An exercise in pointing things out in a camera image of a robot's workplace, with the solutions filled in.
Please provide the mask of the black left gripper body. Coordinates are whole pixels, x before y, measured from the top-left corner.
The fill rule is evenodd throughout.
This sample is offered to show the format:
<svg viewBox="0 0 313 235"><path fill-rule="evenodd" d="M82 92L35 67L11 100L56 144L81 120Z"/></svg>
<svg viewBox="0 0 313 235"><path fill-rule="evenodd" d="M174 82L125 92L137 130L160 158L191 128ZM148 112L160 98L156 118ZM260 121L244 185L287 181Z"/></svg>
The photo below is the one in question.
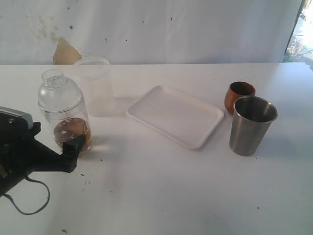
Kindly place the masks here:
<svg viewBox="0 0 313 235"><path fill-rule="evenodd" d="M59 155L35 139L41 123L32 127L22 117L0 116L0 192L7 193L34 171L58 171Z"/></svg>

